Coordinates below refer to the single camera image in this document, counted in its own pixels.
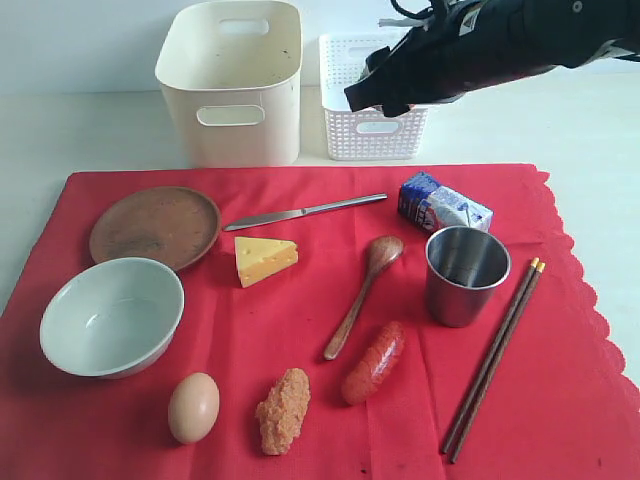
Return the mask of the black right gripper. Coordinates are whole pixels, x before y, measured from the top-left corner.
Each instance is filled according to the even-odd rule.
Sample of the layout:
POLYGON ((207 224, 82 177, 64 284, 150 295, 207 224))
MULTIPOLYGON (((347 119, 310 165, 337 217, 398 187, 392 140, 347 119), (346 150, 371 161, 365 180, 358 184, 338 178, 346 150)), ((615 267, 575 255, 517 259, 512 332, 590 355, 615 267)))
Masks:
POLYGON ((376 108, 396 118, 413 105, 452 102, 530 75, 522 1, 432 1, 419 12, 392 6, 418 24, 366 57, 344 89, 352 112, 376 108))

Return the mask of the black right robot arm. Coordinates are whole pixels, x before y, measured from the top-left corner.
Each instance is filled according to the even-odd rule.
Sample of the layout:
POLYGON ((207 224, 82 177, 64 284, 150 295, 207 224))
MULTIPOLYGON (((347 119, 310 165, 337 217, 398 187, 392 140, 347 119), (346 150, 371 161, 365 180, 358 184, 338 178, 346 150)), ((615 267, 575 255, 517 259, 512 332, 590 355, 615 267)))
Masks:
POLYGON ((415 105, 451 103, 557 67, 639 58, 636 1, 433 1, 420 12, 394 8, 416 24, 394 47, 366 58, 361 78, 344 90, 354 112, 376 108, 393 118, 415 105))

